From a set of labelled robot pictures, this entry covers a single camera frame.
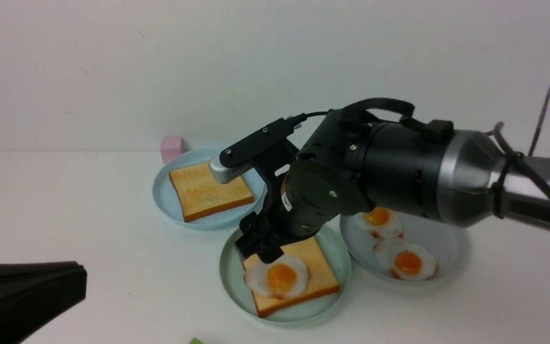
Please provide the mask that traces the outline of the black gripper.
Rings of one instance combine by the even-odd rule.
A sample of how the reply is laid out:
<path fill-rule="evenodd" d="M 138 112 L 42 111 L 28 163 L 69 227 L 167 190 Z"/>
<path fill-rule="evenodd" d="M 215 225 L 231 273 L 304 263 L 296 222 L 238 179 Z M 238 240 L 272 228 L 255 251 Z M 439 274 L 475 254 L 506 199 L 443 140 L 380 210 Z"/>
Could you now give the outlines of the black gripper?
<path fill-rule="evenodd" d="M 263 263 L 283 255 L 288 239 L 312 237 L 339 214 L 369 209 L 357 152 L 367 142 L 376 123 L 366 110 L 329 112 L 308 137 L 275 194 L 267 196 L 260 213 L 250 213 L 239 223 L 235 249 L 241 260 L 253 255 Z"/>

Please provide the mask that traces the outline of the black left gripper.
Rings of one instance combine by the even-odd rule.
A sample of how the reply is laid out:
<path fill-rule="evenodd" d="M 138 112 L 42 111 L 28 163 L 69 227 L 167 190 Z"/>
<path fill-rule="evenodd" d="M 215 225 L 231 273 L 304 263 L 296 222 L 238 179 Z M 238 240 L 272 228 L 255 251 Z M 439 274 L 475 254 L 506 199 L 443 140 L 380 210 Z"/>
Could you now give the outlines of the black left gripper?
<path fill-rule="evenodd" d="M 74 261 L 0 264 L 0 344 L 21 344 L 85 300 L 87 271 Z"/>

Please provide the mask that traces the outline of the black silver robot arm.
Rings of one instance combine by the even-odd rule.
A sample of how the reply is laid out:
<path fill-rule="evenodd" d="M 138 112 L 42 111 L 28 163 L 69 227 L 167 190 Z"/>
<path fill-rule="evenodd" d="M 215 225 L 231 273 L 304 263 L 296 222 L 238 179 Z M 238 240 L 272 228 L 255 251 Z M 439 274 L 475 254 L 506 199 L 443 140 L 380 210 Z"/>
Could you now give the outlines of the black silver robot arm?
<path fill-rule="evenodd" d="M 248 131 L 269 180 L 264 209 L 232 255 L 317 232 L 373 207 L 470 234 L 461 275 L 382 289 L 342 283 L 336 316 L 266 327 L 225 292 L 233 235 L 186 230 L 156 213 L 157 154 L 0 152 L 0 344 L 550 344 L 550 159 L 522 157 L 499 131 L 371 119 L 367 99 L 321 116 L 301 157 L 280 148 L 312 114 Z"/>

